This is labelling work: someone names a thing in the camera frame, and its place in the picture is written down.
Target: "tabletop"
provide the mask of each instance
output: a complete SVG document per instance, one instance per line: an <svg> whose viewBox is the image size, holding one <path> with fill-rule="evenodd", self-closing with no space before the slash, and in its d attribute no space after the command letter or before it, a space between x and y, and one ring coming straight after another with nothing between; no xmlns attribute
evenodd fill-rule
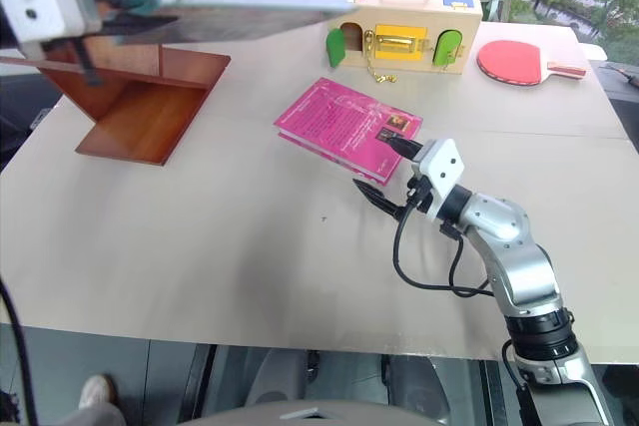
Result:
<svg viewBox="0 0 639 426"><path fill-rule="evenodd" d="M495 358L507 338L489 297L411 288L394 273L396 223L352 173L277 136L273 121L324 76L451 137L461 183L527 210L593 362L639 361L628 307L639 280L639 156L592 71L521 88L485 77L332 71L325 26L181 46L231 64L163 167L81 156L91 121L63 99L0 176L0 264L22 321L71 331L217 344ZM568 28L482 24L473 50L535 39L588 67ZM408 163L384 189L405 198ZM401 262L445 282L455 244L414 215ZM484 278L467 248L459 284Z"/></svg>

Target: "ping pong paddle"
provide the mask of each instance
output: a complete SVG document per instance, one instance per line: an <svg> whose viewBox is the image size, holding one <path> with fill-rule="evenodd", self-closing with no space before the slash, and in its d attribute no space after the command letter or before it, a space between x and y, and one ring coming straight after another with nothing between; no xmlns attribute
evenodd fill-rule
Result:
<svg viewBox="0 0 639 426"><path fill-rule="evenodd" d="M583 79L586 70L549 62L536 45L513 40L488 42L477 52L477 65L487 76L513 85L537 85L551 75Z"/></svg>

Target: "wooden lock box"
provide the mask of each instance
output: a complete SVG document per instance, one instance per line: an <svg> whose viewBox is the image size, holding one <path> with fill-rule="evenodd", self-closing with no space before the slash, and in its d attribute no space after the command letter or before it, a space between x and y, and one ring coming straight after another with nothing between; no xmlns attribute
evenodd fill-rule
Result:
<svg viewBox="0 0 639 426"><path fill-rule="evenodd" d="M479 0L353 0L357 10L334 19L330 64L460 74L482 11Z"/></svg>

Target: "paddle handle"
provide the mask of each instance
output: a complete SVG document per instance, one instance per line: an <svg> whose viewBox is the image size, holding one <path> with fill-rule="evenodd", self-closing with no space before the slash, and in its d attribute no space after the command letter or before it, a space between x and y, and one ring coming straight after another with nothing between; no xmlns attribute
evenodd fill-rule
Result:
<svg viewBox="0 0 639 426"><path fill-rule="evenodd" d="M571 79L583 79L586 75L586 69L563 65L559 62L548 62L547 68L551 74L561 75L562 77L569 77Z"/></svg>

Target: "wooden stand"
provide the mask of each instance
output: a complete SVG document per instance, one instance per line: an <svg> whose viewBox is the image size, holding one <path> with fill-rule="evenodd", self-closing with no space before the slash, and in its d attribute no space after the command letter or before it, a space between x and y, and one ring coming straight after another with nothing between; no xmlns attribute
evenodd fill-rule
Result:
<svg viewBox="0 0 639 426"><path fill-rule="evenodd" d="M31 62L91 119L95 127L76 152L163 165L231 61L162 46L85 41L102 84L90 86L75 53L65 47Z"/></svg>

